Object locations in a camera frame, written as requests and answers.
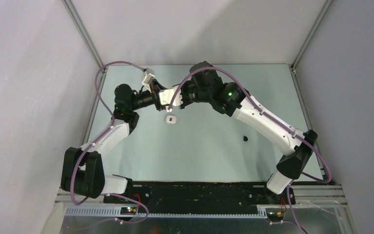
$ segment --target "gray wall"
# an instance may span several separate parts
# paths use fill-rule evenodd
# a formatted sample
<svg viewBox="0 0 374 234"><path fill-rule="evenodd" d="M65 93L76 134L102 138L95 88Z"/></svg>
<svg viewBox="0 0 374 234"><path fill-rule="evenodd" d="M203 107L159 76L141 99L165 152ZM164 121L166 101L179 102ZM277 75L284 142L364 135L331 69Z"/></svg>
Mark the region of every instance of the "gray wall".
<svg viewBox="0 0 374 234"><path fill-rule="evenodd" d="M359 233L374 233L374 1L336 1L297 76Z"/></svg>
<svg viewBox="0 0 374 234"><path fill-rule="evenodd" d="M40 233L97 65L59 0L0 0L0 233Z"/></svg>
<svg viewBox="0 0 374 234"><path fill-rule="evenodd" d="M291 63L324 1L73 2L103 61L164 65Z"/></svg>

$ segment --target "small white object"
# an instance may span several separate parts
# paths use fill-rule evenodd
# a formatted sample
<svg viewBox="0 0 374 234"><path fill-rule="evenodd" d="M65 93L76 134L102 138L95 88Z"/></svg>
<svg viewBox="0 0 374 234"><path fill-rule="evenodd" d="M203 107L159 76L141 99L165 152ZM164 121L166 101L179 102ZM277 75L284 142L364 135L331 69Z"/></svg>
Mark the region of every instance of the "small white object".
<svg viewBox="0 0 374 234"><path fill-rule="evenodd" d="M285 177L276 169L267 182L267 188L276 194L281 194L291 181L292 179Z"/></svg>
<svg viewBox="0 0 374 234"><path fill-rule="evenodd" d="M166 122L169 124L175 124L176 121L177 121L176 116L169 115L166 117Z"/></svg>

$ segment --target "purple cable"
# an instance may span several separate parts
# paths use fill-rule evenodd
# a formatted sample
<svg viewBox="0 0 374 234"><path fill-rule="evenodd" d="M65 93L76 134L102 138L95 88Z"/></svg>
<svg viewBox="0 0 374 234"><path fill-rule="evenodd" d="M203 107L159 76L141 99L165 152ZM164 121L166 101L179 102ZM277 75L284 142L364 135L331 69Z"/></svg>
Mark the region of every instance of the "purple cable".
<svg viewBox="0 0 374 234"><path fill-rule="evenodd" d="M290 224L293 224L293 225L296 225L296 223L294 222L290 222L290 221L283 221L283 222L272 222L272 221L267 221L268 223L272 223L272 224L283 224L283 223L290 223ZM301 230L305 233L305 234L308 234L307 231L303 228L303 227L300 227Z"/></svg>
<svg viewBox="0 0 374 234"><path fill-rule="evenodd" d="M295 215L295 211L293 210L292 202L290 201L290 192L289 192L289 189L290 189L290 185L292 183L293 183L293 180L290 182L289 185L286 186L287 201L289 202L289 209L292 212L293 218L295 219L295 223L294 224L299 228L299 230L301 232L305 232L307 234L306 230L299 224L299 221L298 221L298 219L296 218L296 215Z"/></svg>
<svg viewBox="0 0 374 234"><path fill-rule="evenodd" d="M242 84L240 84L240 82L234 78L234 76L232 76L229 72L221 69L221 68L218 68L218 67L202 67L202 68L199 68L193 72L191 72L188 76L186 76L186 78L184 78L180 85L177 87L177 89L175 90L174 92L174 95L173 97L171 98L171 102L169 104L169 109L172 109L173 108L173 102L175 100L175 97L176 97L176 94L181 90L182 86L184 85L184 83L189 79L191 78L193 75L195 75L196 73L198 72L202 72L202 71L206 71L206 70L215 70L215 71L219 71L219 72L222 72L224 73L226 76L228 76L230 79L232 79L239 87L240 89L243 91L243 93L246 95L247 99L249 100L249 102L252 104L252 106L254 107L254 109L258 110L259 112L262 112L262 109L251 99L250 95L247 93L246 89L242 86ZM283 128L284 130L286 130L288 133L290 133L291 135L295 136L295 138L297 138L298 140L300 140L301 142L303 142L305 145L307 145L310 149L312 149L313 152L315 152L315 154L319 157L319 159L322 161L325 169L326 169L326 172L328 174L328 179L327 180L323 180L323 179L319 179L319 178L316 178L314 176L311 176L307 173L303 173L303 175L311 178L311 179L314 179L318 182L322 182L322 183L329 183L331 180L332 180L332 172L330 171L330 168L328 166L328 164L326 163L326 161L324 160L324 158L322 157L322 155L319 153L319 151L313 146L311 145L309 142L307 142L303 137L299 136L299 135L296 135L294 131L292 131L290 128L288 128L286 125L282 124L280 121L278 121L276 118L274 118L273 116L269 115L268 113L264 112L263 115L265 115L266 117L268 117L269 119L271 119L273 122L275 122L277 125L279 125L281 128Z"/></svg>
<svg viewBox="0 0 374 234"><path fill-rule="evenodd" d="M96 73L96 75L95 75L95 79L94 79L94 86L95 86L95 91L96 91L96 94L97 94L97 96L98 96L98 98L99 98L99 100L101 101L101 103L104 105L104 107L105 107L105 109L107 109L107 111L110 113L110 115L111 115L111 126L113 125L113 123L114 123L114 119L115 119L115 117L114 117L114 114L113 114L113 112L111 111L111 109L110 108L108 108L108 106L107 106L107 104L104 102L104 100L102 99L102 97L101 97L101 93L100 93L100 91L99 91L99 87L97 86L97 83L98 83L98 76L99 76L99 74L105 69L105 68L107 68L108 66L111 66L111 65L114 65L114 64L127 64L127 65L130 65L130 66L133 66L133 67L135 67L135 68L138 68L138 69L140 69L141 71L143 71L144 70L144 68L142 68L142 67L140 67L140 66L138 66L138 65L136 65L136 64L133 64L133 63L130 63L130 62L126 62L126 61L115 61L115 62L110 62L110 63L107 63L107 64L105 64L104 66L102 66L98 71L97 71L97 73ZM94 141L93 141L93 143L97 143L103 136L105 136L105 134L107 134L107 132L109 131L110 129L109 128L107 128L103 133L101 133ZM72 203L74 204L74 205L76 205L76 206L79 206L79 205L81 205L82 203L84 203L87 199L88 199L88 197L86 197L86 198L84 198L84 199L82 199L82 201L80 201L80 202L77 202L76 200L75 200L75 195L74 195L74 184L75 184L75 177L76 177L76 173L78 172L78 167L79 167L79 164L80 164L80 162L82 161L82 159L83 159L83 157L84 157L84 155L91 149L93 147L93 145L89 145L82 153L81 153L81 155L78 157L78 160L76 161L76 164L75 164L75 166L74 166L74 170L73 170L73 172L72 172L72 178L71 178L71 186L70 186L70 193L71 193L71 201L72 201Z"/></svg>
<svg viewBox="0 0 374 234"><path fill-rule="evenodd" d="M122 195L120 195L120 194L111 194L111 195L112 195L112 196L117 196L117 197L119 197L119 198L126 199L126 200L128 200L128 201L134 202L134 203L136 203L136 204L142 206L142 207L146 210L146 216L144 216L142 219L137 220L137 221L124 221L124 220L119 219L119 218L117 218L117 217L114 217L114 218L106 218L106 219L103 219L103 220L101 220L101 221L99 221L99 222L96 222L96 223L94 223L94 224L91 224L90 226L87 226L87 227L83 227L83 228L70 228L70 229L72 229L72 230L74 230L74 231L82 231L82 230L85 230L85 229L88 229L88 228L92 228L92 227L94 227L94 226L97 226L97 225L99 225L99 224L101 224L101 223L108 222L108 221L120 221L120 222L122 222L122 223L135 224L135 223L140 223L140 222L144 221L144 220L149 216L150 212L149 212L148 208L147 208L143 203L141 203L141 202L139 202L139 201L136 201L136 200L133 200L133 199L131 199L131 198L128 198L128 197L126 197L126 196L122 196Z"/></svg>

